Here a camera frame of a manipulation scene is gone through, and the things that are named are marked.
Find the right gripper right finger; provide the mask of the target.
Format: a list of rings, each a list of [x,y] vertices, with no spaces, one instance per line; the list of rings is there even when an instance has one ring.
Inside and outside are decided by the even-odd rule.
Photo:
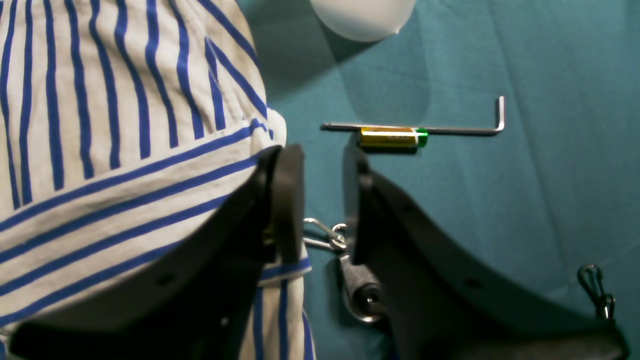
[[[350,259],[381,283],[402,360],[626,360],[622,331],[537,296],[448,237],[366,153],[343,153]]]

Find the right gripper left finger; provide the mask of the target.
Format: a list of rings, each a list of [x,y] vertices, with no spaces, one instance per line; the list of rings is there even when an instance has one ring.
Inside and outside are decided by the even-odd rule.
[[[231,360],[266,264],[302,253],[304,151],[273,146],[177,248],[98,294],[20,325],[23,360]]]

